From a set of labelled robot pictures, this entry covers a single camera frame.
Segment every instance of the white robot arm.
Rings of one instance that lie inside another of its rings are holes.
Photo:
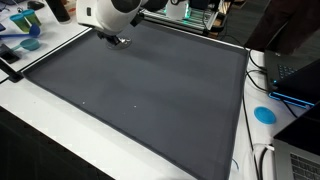
[[[157,11],[168,0],[77,0],[77,20],[106,36],[115,36],[130,24],[140,7]]]

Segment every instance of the dark gray work surface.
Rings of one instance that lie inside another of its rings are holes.
[[[125,50],[89,32],[24,75],[196,178],[228,179],[247,52],[147,22],[122,34]]]

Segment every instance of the gray mat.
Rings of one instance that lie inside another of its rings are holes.
[[[24,75],[194,177],[228,179],[247,52],[147,22],[122,34],[125,50],[91,31]]]

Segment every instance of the blue circular pad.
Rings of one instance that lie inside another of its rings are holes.
[[[276,116],[266,107],[257,107],[254,109],[256,118],[264,124],[273,124],[276,122]]]

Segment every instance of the white table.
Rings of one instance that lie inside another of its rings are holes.
[[[70,39],[70,37],[86,29],[74,24],[76,30],[73,31],[73,28],[67,28],[69,25],[73,26],[72,24],[60,25],[55,21],[52,14],[44,10],[42,13],[51,16],[51,20],[48,20],[48,22],[40,18],[44,24],[44,34],[52,33],[56,38],[43,35],[40,40],[52,42],[54,45],[44,43],[44,47],[47,48],[43,47],[37,52],[29,52],[30,54],[22,52],[25,53],[24,57],[27,57],[27,59],[14,64],[12,67],[15,70],[20,70],[54,49],[54,47]],[[59,28],[66,28],[63,32],[64,35],[60,36],[60,33],[58,35],[56,28],[52,30],[49,25],[45,27],[45,24],[50,23]],[[262,64],[262,53],[253,51],[252,57],[257,63]],[[248,69],[253,68],[254,66],[249,63]],[[264,86],[264,78],[262,76],[257,74],[252,74],[252,76],[260,86]],[[291,117],[291,114],[283,104],[268,98],[265,93],[258,91],[249,80],[246,81],[245,85],[245,99],[254,143],[270,143],[272,136],[293,120],[293,117]],[[0,85],[0,106],[115,179],[194,179],[152,151],[26,79],[18,83],[6,81]],[[278,119],[277,123],[264,125],[257,121],[253,115],[253,110],[257,106],[270,108]],[[302,109],[298,108],[294,108],[294,111],[297,114],[303,112]],[[233,158],[238,162],[240,170],[238,172],[235,164],[232,164],[230,180],[255,179],[255,170],[250,151],[246,122],[242,110],[233,153]],[[271,153],[267,154],[264,167],[265,179],[272,180],[274,175]]]
[[[19,3],[19,6],[23,9],[27,9],[27,2]],[[0,16],[0,22],[6,27],[5,31],[0,34],[21,34],[23,33],[10,19],[9,17],[13,14],[17,14],[17,6],[7,6],[10,11],[2,11]],[[61,44],[71,40],[79,33],[87,30],[87,27],[80,26],[77,24],[76,16],[71,16],[72,21],[69,24],[60,24],[53,13],[49,9],[49,6],[45,3],[45,7],[36,11],[36,15],[42,23],[40,29],[41,34],[38,38],[41,46],[35,51],[28,51],[23,48],[17,50],[17,54],[20,55],[21,59],[10,65],[15,71],[19,71],[27,65],[33,63],[44,54],[52,51],[59,47]],[[0,40],[0,43],[6,44],[9,48],[18,45],[21,41],[27,38],[4,38]],[[7,75],[0,72],[0,81],[5,79]]]

